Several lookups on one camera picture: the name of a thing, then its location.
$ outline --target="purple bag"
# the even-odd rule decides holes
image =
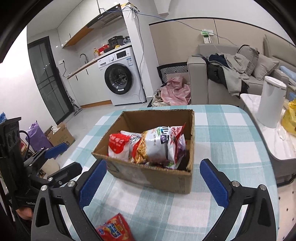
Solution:
[[[43,131],[40,129],[37,121],[31,125],[27,133],[30,137],[30,146],[35,152],[40,151],[40,149],[43,147],[53,147],[47,137],[44,135]]]

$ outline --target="brown cardboard box on floor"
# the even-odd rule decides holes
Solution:
[[[58,126],[59,130],[54,133],[51,131],[47,138],[52,143],[53,146],[57,146],[61,143],[66,143],[68,147],[72,145],[75,141],[74,137],[68,131],[65,123],[60,123]]]
[[[187,141],[186,156],[178,170],[147,167],[108,157],[109,135],[120,131],[142,133],[158,126],[182,126]],[[193,110],[138,110],[124,111],[103,136],[93,156],[107,162],[108,171],[120,179],[163,191],[188,194],[191,191],[194,157]]]

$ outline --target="yellow plastic package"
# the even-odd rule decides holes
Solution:
[[[287,132],[296,136],[296,99],[289,102],[289,108],[284,113],[281,125]]]

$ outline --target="floor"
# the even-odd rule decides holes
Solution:
[[[72,117],[67,122],[67,128],[76,141],[68,148],[66,152],[58,156],[56,161],[58,162],[59,166],[62,167],[64,165],[80,141],[102,116],[115,110],[138,109],[146,106],[147,103],[140,103],[122,106],[104,105],[83,109],[77,116]],[[290,185],[278,188],[278,195],[280,217],[277,241],[281,241],[284,240],[291,228],[296,223],[296,181],[292,182]],[[66,224],[69,227],[71,225],[71,221],[69,217],[66,217],[67,212],[63,208],[62,213],[64,215]]]

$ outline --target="sofa armrest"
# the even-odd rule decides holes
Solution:
[[[275,69],[271,74],[271,77],[276,78],[280,81],[282,81],[283,83],[285,83],[286,85],[289,84],[289,76],[287,76],[283,71],[279,70],[279,69]]]
[[[187,60],[191,86],[191,104],[207,104],[207,65],[201,57]]]

